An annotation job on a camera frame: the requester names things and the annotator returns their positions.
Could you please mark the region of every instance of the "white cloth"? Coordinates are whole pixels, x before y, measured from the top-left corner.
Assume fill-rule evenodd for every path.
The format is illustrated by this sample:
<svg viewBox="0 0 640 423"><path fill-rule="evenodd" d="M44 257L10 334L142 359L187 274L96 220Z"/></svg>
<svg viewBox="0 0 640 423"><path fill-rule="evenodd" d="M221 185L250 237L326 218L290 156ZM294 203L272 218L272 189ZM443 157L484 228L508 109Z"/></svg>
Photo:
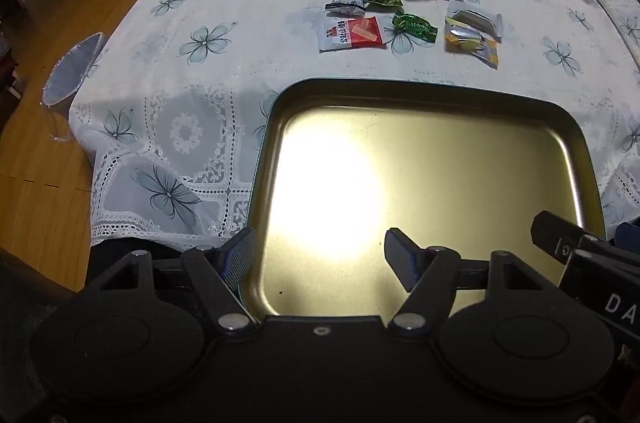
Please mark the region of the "white cloth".
<svg viewBox="0 0 640 423"><path fill-rule="evenodd" d="M273 100L310 77L441 82L542 98L574 115L607 228L640 205L640 79L594 0L468 0L501 13L495 70L444 49L446 0L403 0L439 28L435 45L320 53L331 0L138 0L108 40L70 123L95 158L92 244L142 237L187 249L241 228Z"/></svg>

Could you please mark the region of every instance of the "round black disc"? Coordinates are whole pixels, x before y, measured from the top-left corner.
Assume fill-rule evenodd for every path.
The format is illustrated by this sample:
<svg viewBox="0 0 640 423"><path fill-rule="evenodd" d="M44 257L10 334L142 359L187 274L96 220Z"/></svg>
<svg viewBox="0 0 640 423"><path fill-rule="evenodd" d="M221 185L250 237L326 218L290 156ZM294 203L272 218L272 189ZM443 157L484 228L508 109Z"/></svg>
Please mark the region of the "round black disc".
<svg viewBox="0 0 640 423"><path fill-rule="evenodd" d="M31 340L31 359L63 399L118 403L180 380L199 359L197 320L148 295L105 295L58 310Z"/></svg>
<svg viewBox="0 0 640 423"><path fill-rule="evenodd" d="M482 393L556 403L585 393L613 361L609 330L585 308L544 292L510 292L449 318L438 347L453 373Z"/></svg>

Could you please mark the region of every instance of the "transparent trash can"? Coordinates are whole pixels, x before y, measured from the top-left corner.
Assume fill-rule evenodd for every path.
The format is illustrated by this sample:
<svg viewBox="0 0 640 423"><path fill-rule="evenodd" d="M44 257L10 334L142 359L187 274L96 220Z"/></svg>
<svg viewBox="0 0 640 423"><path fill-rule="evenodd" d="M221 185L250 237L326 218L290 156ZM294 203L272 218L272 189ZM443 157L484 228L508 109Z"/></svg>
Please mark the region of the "transparent trash can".
<svg viewBox="0 0 640 423"><path fill-rule="evenodd" d="M102 49L102 33L94 33L73 46L56 65L42 90L40 105L45 110L51 137L57 142L73 138L69 127L69 108Z"/></svg>

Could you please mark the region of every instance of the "white floral tablecloth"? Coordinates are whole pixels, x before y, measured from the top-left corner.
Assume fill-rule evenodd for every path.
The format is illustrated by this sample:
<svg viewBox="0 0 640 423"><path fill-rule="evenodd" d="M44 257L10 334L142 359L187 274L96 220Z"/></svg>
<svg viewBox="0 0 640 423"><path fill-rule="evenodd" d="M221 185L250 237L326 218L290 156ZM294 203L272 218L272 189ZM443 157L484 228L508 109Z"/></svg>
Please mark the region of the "white floral tablecloth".
<svg viewBox="0 0 640 423"><path fill-rule="evenodd" d="M72 106L94 159L92 244L141 237L218 246L241 228L273 100L310 77L408 79L559 104L587 139L609 232L637 215L640 8L632 0L468 0L501 13L497 70L444 49L446 0L404 0L438 26L434 45L394 31L386 49L320 53L330 0L138 0Z"/></svg>

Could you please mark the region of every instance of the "gold metal tray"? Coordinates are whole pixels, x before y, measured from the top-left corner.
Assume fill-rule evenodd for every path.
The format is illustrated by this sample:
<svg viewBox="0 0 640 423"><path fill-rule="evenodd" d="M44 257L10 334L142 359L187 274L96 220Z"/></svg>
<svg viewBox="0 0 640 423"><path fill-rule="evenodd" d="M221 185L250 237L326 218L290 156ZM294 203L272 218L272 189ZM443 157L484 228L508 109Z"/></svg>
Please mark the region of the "gold metal tray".
<svg viewBox="0 0 640 423"><path fill-rule="evenodd" d="M241 285L249 311L370 315L407 294L385 261L398 227L466 259L507 249L557 283L535 247L540 210L604 235L575 120L549 102L392 80L313 79L271 109L249 211L258 257ZM454 310L483 292L460 291Z"/></svg>

